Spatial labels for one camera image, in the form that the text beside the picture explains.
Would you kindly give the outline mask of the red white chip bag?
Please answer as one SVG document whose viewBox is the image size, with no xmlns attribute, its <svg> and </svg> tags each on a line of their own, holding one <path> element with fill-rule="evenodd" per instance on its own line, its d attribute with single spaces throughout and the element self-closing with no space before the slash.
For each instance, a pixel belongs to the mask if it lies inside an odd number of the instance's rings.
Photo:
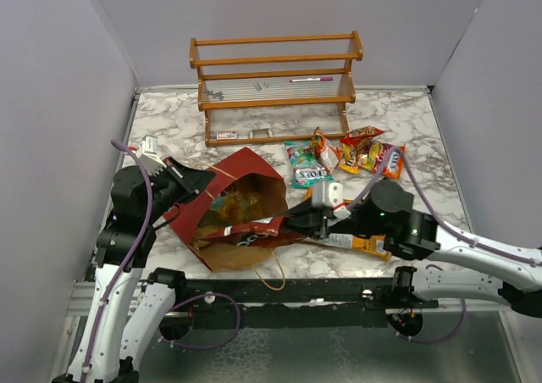
<svg viewBox="0 0 542 383">
<path fill-rule="evenodd" d="M 289 230 L 284 224 L 285 220 L 286 217 L 279 216 L 231 225 L 203 236 L 202 239 L 209 243 L 223 243 L 237 247 L 279 247 L 307 238 L 299 232 Z"/>
</svg>

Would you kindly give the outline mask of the green Fox's mint bag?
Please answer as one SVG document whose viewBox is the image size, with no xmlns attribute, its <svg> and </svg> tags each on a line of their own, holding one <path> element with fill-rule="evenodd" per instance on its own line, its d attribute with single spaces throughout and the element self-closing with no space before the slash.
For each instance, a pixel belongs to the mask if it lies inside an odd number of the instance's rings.
<svg viewBox="0 0 542 383">
<path fill-rule="evenodd" d="M 288 141 L 285 149 L 292 168 L 292 186 L 296 189 L 311 188 L 314 184 L 326 180 L 332 181 L 332 175 L 319 163 L 310 141 Z"/>
</svg>

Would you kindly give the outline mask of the gold snack bag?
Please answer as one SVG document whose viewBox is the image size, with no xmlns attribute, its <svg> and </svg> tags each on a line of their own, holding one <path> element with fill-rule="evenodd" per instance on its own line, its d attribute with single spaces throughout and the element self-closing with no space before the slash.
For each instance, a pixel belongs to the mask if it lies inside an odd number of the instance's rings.
<svg viewBox="0 0 542 383">
<path fill-rule="evenodd" d="M 199 251 L 208 245 L 202 237 L 219 228 L 265 219 L 286 209 L 285 196 L 280 192 L 265 191 L 261 194 L 252 186 L 230 186 L 212 201 L 199 220 L 190 247 Z"/>
</svg>

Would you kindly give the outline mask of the red brown paper bag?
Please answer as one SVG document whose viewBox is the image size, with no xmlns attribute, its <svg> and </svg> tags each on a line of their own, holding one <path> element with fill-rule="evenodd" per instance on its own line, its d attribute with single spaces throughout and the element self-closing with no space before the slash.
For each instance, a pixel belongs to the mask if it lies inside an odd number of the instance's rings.
<svg viewBox="0 0 542 383">
<path fill-rule="evenodd" d="M 274 256 L 275 246 L 238 241 L 206 241 L 215 231 L 283 213 L 287 208 L 283 177 L 262 157 L 244 147 L 207 167 L 214 175 L 196 199 L 176 203 L 163 218 L 177 237 L 212 272 L 255 269 Z"/>
</svg>

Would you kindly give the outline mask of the small orange candy packet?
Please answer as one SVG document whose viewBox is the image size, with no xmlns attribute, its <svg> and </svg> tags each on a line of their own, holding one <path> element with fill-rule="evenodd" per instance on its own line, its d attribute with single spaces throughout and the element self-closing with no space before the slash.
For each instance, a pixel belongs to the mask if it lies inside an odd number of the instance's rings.
<svg viewBox="0 0 542 383">
<path fill-rule="evenodd" d="M 332 174 L 340 165 L 343 151 L 334 146 L 318 127 L 312 134 L 310 147 L 313 149 L 317 161 L 319 161 L 330 174 Z"/>
</svg>

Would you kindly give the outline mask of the large orange snack bag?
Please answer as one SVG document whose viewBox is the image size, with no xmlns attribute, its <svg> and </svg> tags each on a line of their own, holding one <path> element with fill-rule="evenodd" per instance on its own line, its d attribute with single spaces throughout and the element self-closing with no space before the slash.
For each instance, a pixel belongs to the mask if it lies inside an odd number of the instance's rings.
<svg viewBox="0 0 542 383">
<path fill-rule="evenodd" d="M 337 247 L 353 252 L 366 253 L 384 261 L 390 261 L 392 254 L 384 249 L 385 236 L 354 236 L 345 233 L 330 233 L 327 238 L 307 238 L 301 243 L 319 247 Z"/>
</svg>

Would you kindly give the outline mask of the red nut snack bag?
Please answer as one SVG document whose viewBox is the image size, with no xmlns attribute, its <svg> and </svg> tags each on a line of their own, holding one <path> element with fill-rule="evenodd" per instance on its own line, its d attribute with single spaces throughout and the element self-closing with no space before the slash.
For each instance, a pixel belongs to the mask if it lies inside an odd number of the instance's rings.
<svg viewBox="0 0 542 383">
<path fill-rule="evenodd" d="M 343 138 L 340 139 L 340 143 L 349 147 L 359 148 L 367 142 L 372 141 L 375 137 L 384 134 L 384 130 L 381 130 L 375 126 L 367 125 L 361 128 L 349 131 Z"/>
</svg>

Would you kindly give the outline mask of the orange Fox's candy bag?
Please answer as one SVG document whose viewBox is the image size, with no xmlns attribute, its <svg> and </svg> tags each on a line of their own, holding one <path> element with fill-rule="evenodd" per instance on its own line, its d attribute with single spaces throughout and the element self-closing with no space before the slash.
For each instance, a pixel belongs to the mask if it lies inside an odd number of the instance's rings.
<svg viewBox="0 0 542 383">
<path fill-rule="evenodd" d="M 368 146 L 362 151 L 358 165 L 371 173 L 376 173 L 379 167 L 384 162 L 384 159 L 388 151 L 393 148 L 394 145 L 380 142 L 378 140 L 372 140 Z M 399 180 L 401 178 L 401 172 L 403 170 L 403 158 L 401 153 L 406 151 L 405 146 L 397 146 L 399 152 L 394 151 L 385 165 L 382 175 L 392 180 Z"/>
</svg>

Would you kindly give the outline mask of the yellow M&M's candy bag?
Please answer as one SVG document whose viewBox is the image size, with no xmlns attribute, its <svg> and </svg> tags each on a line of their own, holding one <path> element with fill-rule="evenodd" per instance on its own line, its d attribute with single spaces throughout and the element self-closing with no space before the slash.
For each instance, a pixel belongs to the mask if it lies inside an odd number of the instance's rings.
<svg viewBox="0 0 542 383">
<path fill-rule="evenodd" d="M 365 154 L 363 147 L 353 147 L 347 144 L 342 144 L 343 160 L 340 167 L 348 173 L 358 174 L 362 168 L 363 155 Z"/>
</svg>

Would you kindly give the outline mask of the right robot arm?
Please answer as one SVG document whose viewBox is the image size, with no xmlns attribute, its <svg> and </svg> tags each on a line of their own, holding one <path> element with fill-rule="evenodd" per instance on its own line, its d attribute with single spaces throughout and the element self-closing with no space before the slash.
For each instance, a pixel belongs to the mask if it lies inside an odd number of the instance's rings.
<svg viewBox="0 0 542 383">
<path fill-rule="evenodd" d="M 432 209 L 413 207 L 414 196 L 392 180 L 370 182 L 351 202 L 336 182 L 316 185 L 310 199 L 278 215 L 281 227 L 312 239 L 331 233 L 383 236 L 384 250 L 408 261 L 454 264 L 458 271 L 403 266 L 395 270 L 390 300 L 400 308 L 440 298 L 499 303 L 541 315 L 541 250 L 495 241 L 459 229 Z"/>
</svg>

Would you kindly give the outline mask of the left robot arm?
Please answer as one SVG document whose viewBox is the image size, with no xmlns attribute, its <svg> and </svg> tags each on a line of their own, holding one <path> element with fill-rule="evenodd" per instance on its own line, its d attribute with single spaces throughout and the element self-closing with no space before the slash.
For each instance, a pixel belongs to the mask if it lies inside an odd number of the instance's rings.
<svg viewBox="0 0 542 383">
<path fill-rule="evenodd" d="M 97 268 L 86 326 L 57 382 L 137 382 L 141 359 L 163 316 L 186 303 L 185 275 L 159 270 L 134 313 L 130 305 L 157 239 L 154 223 L 190 203 L 215 174 L 173 158 L 140 162 L 113 177 L 113 208 L 97 238 Z"/>
</svg>

